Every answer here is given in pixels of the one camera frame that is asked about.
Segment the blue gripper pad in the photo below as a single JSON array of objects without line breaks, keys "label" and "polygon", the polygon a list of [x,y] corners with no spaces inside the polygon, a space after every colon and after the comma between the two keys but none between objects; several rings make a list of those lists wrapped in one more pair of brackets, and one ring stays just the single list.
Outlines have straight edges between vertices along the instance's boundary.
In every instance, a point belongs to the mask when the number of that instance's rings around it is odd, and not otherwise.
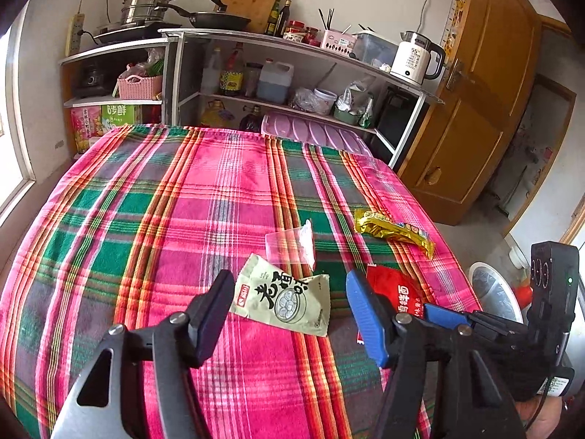
[{"label": "blue gripper pad", "polygon": [[470,325],[464,314],[434,304],[425,304],[425,320],[450,330],[461,324]]},{"label": "blue gripper pad", "polygon": [[391,317],[361,269],[354,269],[347,274],[345,289],[368,356],[379,367],[387,368],[390,355],[385,340],[390,335],[386,329],[394,328]]}]

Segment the human hand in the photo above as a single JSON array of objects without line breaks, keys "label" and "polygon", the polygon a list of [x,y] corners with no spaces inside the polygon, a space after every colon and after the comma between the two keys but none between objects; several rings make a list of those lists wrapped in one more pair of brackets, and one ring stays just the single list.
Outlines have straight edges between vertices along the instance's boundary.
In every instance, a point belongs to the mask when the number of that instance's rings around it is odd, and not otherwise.
[{"label": "human hand", "polygon": [[[522,421],[529,421],[533,417],[540,403],[540,399],[541,396],[535,396],[524,403],[516,403],[516,411]],[[561,419],[562,409],[562,398],[547,396],[540,413],[538,413],[538,417],[526,432],[527,439],[546,439],[549,437]]]}]

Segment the green box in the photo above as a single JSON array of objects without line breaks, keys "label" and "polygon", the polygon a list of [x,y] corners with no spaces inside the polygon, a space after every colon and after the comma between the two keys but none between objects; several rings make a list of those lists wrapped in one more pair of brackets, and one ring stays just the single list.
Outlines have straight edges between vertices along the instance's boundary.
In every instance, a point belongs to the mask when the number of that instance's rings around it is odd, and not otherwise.
[{"label": "green box", "polygon": [[103,132],[109,132],[121,125],[142,123],[142,106],[112,104],[102,106]]}]

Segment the plaid tablecloth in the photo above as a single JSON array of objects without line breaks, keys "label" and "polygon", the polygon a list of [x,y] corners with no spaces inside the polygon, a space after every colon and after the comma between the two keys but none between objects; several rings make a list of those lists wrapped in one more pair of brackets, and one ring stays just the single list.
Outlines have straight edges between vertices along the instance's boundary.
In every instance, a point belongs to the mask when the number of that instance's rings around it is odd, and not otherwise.
[{"label": "plaid tablecloth", "polygon": [[[357,234],[359,206],[427,230],[434,259],[416,246]],[[265,255],[266,233],[308,218],[316,272],[331,276],[329,335],[229,314],[213,357],[192,377],[213,438],[364,437],[387,375],[356,344],[346,273],[383,264],[417,280],[428,301],[470,310],[477,300],[432,222],[382,162],[229,130],[117,128],[65,174],[2,294],[2,394],[33,437],[49,437],[111,324],[156,324],[207,290],[220,269],[237,275],[250,253]],[[293,266],[292,274],[309,272]],[[156,439],[151,365],[144,376]],[[424,408],[420,432],[428,434]]]}]

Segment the yellow wrapper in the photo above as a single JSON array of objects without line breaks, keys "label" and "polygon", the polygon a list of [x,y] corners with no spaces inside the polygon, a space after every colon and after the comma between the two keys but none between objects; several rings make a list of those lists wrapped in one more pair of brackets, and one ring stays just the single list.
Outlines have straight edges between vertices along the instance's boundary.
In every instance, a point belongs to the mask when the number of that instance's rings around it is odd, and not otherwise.
[{"label": "yellow wrapper", "polygon": [[420,246],[426,257],[433,258],[435,243],[429,239],[429,233],[406,223],[393,223],[382,213],[367,208],[358,208],[353,214],[356,221],[356,231],[370,234],[380,239],[408,242]]}]

